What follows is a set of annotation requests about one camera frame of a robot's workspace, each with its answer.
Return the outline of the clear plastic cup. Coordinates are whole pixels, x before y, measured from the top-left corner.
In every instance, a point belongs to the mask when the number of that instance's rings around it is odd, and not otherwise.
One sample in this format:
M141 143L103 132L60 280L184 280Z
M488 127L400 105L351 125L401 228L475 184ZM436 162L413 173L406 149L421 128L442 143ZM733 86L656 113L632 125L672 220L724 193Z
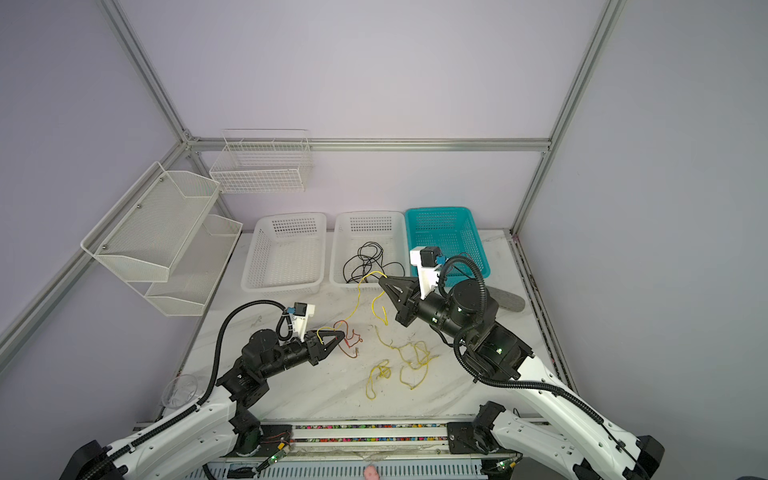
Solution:
M161 395L161 405L166 409L177 410L201 395L198 378L190 374L182 374L172 379L164 388Z

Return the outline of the aluminium front rail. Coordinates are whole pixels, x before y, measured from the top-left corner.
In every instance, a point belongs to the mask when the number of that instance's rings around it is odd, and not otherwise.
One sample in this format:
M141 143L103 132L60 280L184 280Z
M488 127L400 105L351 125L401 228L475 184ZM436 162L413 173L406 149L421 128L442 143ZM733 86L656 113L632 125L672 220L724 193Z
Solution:
M251 422L235 426L227 410L179 412L110 445L108 458L137 476L182 475L225 460L270 457L367 458L481 455L469 418Z

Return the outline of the white plastic basket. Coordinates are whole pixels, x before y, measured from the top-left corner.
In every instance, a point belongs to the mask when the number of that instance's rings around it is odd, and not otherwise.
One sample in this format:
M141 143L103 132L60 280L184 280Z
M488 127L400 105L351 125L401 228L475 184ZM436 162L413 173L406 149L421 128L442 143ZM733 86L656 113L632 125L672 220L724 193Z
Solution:
M377 288L386 276L409 276L405 218L400 212L340 214L331 243L329 280L335 287Z
M327 218L322 213L266 216L254 227L241 288L258 294L314 294L325 276Z

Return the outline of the left white plastic basket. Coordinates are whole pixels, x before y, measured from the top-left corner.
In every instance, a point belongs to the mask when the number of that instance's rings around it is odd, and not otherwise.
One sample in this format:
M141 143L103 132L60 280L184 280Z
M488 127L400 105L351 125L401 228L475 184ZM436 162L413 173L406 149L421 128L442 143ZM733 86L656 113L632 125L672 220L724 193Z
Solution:
M241 288L258 294L314 294L325 276L327 218L322 213L266 216L254 227Z

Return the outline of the teal plastic basket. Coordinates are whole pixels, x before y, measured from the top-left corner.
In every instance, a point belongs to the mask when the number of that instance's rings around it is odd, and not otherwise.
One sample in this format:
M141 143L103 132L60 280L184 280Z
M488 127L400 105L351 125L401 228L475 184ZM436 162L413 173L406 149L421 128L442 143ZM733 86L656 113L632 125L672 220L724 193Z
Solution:
M439 247L446 258L470 258L488 278L491 268L471 211L466 207L423 207L405 212L408 248Z

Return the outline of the pink object at front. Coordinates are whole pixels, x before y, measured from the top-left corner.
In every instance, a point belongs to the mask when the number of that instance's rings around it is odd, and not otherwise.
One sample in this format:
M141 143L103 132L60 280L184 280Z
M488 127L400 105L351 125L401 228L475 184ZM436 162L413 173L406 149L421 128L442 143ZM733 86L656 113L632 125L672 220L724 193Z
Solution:
M368 465L363 470L364 480L380 480L380 474L374 465Z

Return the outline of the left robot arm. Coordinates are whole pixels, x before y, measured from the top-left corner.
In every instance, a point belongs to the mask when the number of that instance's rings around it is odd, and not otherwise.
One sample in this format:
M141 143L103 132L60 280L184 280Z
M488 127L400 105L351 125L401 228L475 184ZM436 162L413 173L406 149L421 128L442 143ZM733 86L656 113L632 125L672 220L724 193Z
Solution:
M202 395L143 430L103 446L80 447L64 479L181 479L227 453L254 452L262 434L251 407L269 390L269 378L308 363L317 365L343 343L335 329L283 337L277 330L253 333L233 366L220 373L214 351L212 374Z

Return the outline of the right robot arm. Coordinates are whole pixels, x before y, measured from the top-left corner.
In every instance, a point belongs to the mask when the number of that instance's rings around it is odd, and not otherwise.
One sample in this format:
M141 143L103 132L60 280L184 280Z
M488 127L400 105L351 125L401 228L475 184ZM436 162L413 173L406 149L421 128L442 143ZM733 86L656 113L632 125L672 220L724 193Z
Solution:
M606 419L499 323L500 305L470 258L447 258L437 247L415 248L410 257L416 276L378 281L397 309L396 321L405 327L424 321L451 346L474 382L519 392L549 425L531 425L488 401L472 422L477 451L514 451L567 479L653 477L665 454L663 445Z

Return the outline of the middle white plastic basket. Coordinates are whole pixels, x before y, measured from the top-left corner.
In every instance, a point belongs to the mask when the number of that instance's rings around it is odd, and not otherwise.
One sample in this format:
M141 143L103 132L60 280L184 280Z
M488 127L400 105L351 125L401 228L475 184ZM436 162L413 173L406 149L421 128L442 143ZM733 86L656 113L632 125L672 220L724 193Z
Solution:
M400 212L340 214L331 243L329 280L335 287L377 288L386 276L409 276L405 218Z

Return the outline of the white mesh two-tier shelf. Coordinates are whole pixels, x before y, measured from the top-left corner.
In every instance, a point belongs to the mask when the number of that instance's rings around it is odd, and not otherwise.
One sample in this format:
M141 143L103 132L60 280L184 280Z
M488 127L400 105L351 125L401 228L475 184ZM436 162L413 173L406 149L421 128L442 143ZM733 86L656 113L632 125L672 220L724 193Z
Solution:
M164 316L203 316L242 233L214 212L221 192L213 179L156 162L80 247Z

